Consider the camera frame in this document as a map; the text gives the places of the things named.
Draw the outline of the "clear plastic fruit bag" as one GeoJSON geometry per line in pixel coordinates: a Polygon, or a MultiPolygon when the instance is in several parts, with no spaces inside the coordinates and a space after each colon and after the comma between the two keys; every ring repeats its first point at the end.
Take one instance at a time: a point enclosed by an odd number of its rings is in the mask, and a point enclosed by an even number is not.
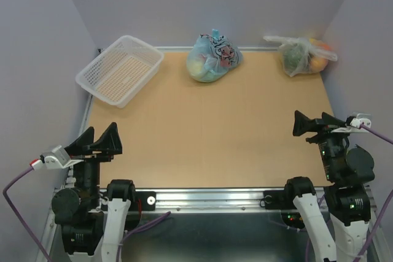
{"type": "Polygon", "coordinates": [[[338,60],[332,48],[321,40],[304,37],[264,36],[267,42],[280,43],[278,52],[284,72],[293,77],[323,71],[328,63],[338,60]]]}

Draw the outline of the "orange fruit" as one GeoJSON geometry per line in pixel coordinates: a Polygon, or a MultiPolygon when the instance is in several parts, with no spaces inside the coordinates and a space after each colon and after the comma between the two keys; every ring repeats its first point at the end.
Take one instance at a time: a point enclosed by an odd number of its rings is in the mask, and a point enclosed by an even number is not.
{"type": "Polygon", "coordinates": [[[329,63],[328,59],[319,56],[314,56],[309,61],[309,69],[313,73],[321,72],[325,69],[328,63],[329,63]]]}

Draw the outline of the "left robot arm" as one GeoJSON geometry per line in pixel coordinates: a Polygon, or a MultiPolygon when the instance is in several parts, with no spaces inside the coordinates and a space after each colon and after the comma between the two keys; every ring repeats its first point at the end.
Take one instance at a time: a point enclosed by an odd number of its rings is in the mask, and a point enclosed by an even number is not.
{"type": "Polygon", "coordinates": [[[104,198],[107,211],[98,211],[100,165],[123,152],[117,124],[112,122],[99,139],[89,127],[59,151],[65,156],[60,162],[73,168],[75,179],[71,188],[55,193],[51,203],[64,251],[71,261],[120,261],[126,216],[136,204],[134,182],[112,180],[104,198]]]}

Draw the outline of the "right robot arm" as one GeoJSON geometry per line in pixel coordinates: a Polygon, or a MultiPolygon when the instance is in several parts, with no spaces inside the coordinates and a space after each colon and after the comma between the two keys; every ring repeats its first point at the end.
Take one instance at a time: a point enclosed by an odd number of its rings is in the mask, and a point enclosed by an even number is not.
{"type": "Polygon", "coordinates": [[[317,261],[366,261],[367,232],[372,208],[365,184],[375,178],[374,159],[364,148],[349,146],[349,135],[366,133],[372,122],[367,114],[355,114],[345,121],[327,113],[308,118],[294,113],[295,137],[314,133],[307,143],[317,144],[330,185],[324,199],[334,232],[330,232],[320,211],[312,181],[307,177],[289,179],[282,192],[284,203],[298,210],[317,261]]]}

